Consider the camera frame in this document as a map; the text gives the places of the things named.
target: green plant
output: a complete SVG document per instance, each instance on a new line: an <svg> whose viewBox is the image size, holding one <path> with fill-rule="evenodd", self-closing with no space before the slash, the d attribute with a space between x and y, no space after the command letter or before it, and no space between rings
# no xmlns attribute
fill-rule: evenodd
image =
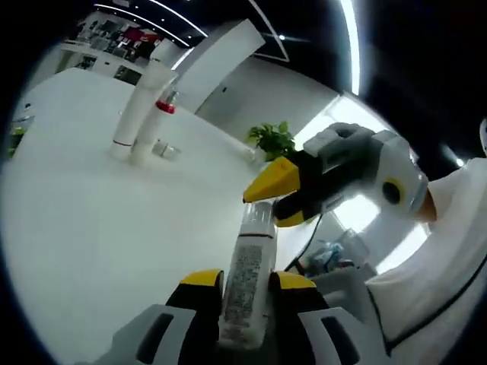
<svg viewBox="0 0 487 365"><path fill-rule="evenodd" d="M247 133L247 142L253 142L264 150L267 162L295 151L287 122L281 122L279 125L263 123L261 126L252 127Z"/></svg>

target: white tube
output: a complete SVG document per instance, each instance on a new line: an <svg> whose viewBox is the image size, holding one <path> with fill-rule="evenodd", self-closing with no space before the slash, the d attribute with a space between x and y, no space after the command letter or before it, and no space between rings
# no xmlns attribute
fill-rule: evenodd
<svg viewBox="0 0 487 365"><path fill-rule="evenodd" d="M138 81L130 97L119 125L116 127L110 153L117 158L125 159L132 148L138 129L145 115L154 104L161 91L177 76L162 63L151 59L145 73Z"/></svg>
<svg viewBox="0 0 487 365"><path fill-rule="evenodd" d="M219 322L219 344L254 350L264 340L269 276L275 266L277 230L268 202L247 205L235 243Z"/></svg>
<svg viewBox="0 0 487 365"><path fill-rule="evenodd" d="M139 166L145 165L147 157L152 153L152 148L158 141L158 131L161 125L175 111L176 108L171 104L171 101L161 99L156 101L138 131L137 139L129 158L131 163Z"/></svg>

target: white bottle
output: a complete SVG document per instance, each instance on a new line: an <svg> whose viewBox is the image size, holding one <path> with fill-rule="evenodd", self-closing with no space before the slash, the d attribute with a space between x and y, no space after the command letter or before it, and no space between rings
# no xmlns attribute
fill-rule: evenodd
<svg viewBox="0 0 487 365"><path fill-rule="evenodd" d="M277 230L268 202L248 204L235 243L219 322L222 347L253 350L266 333L269 276L275 266Z"/></svg>

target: bottle label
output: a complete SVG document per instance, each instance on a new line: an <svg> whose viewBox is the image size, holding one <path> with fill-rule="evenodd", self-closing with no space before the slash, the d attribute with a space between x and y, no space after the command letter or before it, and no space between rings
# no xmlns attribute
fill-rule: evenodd
<svg viewBox="0 0 487 365"><path fill-rule="evenodd" d="M253 300L262 262L261 246L242 245L237 248L237 259L228 283L228 301L224 312L225 322L243 327L250 326Z"/></svg>

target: ceiling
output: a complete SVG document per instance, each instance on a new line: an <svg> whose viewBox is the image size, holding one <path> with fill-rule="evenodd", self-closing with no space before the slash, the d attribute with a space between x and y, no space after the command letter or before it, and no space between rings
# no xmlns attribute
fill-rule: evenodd
<svg viewBox="0 0 487 365"><path fill-rule="evenodd" d="M202 33L156 0L99 3L137 14L195 46ZM338 92L351 90L347 23L339 0L157 0L203 33L249 18L266 39L258 54ZM252 2L269 20L282 45ZM487 116L487 5L475 0L352 0L360 49L358 97L407 138L419 165L435 179L464 160L483 156L479 124ZM127 14L117 15L133 20Z"/></svg>

